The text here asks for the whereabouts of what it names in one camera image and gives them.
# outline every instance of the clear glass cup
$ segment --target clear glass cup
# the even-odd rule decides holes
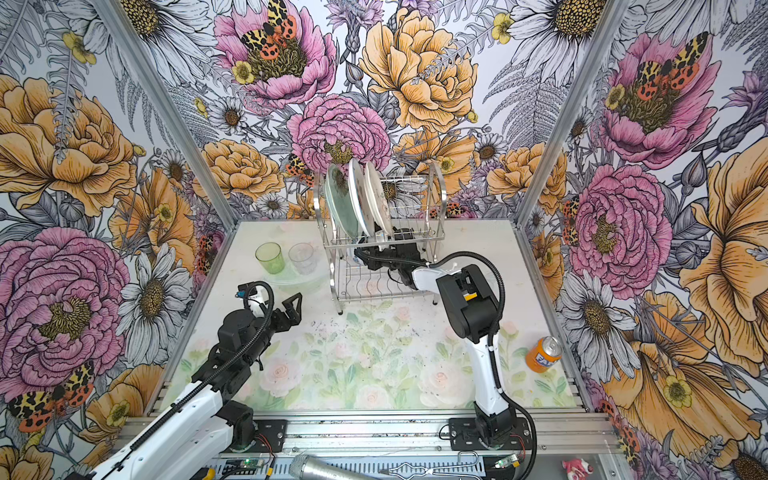
[[[302,275],[312,273],[317,268],[317,255],[315,247],[308,243],[297,243],[288,250],[288,258],[296,268],[296,272]]]
[[[256,260],[259,260],[261,266],[268,273],[273,275],[280,273],[286,267],[286,261],[283,259],[283,251],[280,245],[274,242],[264,243],[256,249]]]

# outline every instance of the can top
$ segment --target can top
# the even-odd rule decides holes
[[[563,355],[563,346],[553,336],[546,336],[541,339],[541,348],[549,356],[560,357]]]

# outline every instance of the tabletop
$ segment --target tabletop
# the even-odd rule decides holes
[[[244,222],[233,239],[179,362],[162,408],[190,381],[217,342],[226,314],[242,307],[237,285],[270,281],[254,256],[267,241],[287,252],[311,243],[319,256],[317,271],[274,277],[276,305],[303,294],[303,320],[277,333],[235,400],[254,411],[274,410],[413,410],[472,408],[475,388],[463,340],[451,329],[442,304],[432,295],[344,304],[339,315],[331,300],[328,266],[317,224],[312,221]],[[523,257],[507,220],[447,220],[440,255],[457,250],[480,253],[499,269],[506,307],[501,321],[499,355],[505,391],[522,406],[568,408],[576,405],[561,362],[547,372],[532,372],[525,354],[549,329]],[[457,259],[463,266],[476,263]],[[495,290],[490,271],[481,265]]]

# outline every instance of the dish rack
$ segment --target dish rack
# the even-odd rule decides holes
[[[314,187],[314,207],[320,237],[325,247],[326,257],[330,267],[329,284],[331,297],[336,305],[336,311],[343,313],[343,304],[368,299],[400,298],[406,296],[429,295],[430,292],[412,290],[402,284],[399,274],[387,268],[377,271],[368,270],[355,258],[354,249],[357,247],[387,247],[399,243],[416,243],[422,252],[422,257],[436,261],[440,240],[445,238],[444,222],[448,194],[442,172],[435,163],[429,165],[429,171],[421,175],[402,177],[382,177],[385,192],[397,193],[398,184],[408,182],[410,188],[402,191],[413,191],[413,184],[423,185],[423,191],[417,193],[422,200],[419,206],[393,206],[390,203],[389,214],[395,228],[409,228],[413,238],[398,239],[396,233],[391,238],[385,238],[383,232],[371,238],[361,235],[349,237],[340,225],[336,224],[328,214],[321,199],[325,200],[325,178],[316,175]]]

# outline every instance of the silver microphone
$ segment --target silver microphone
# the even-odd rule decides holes
[[[323,463],[309,455],[297,455],[288,473],[299,480],[372,480],[372,477]]]

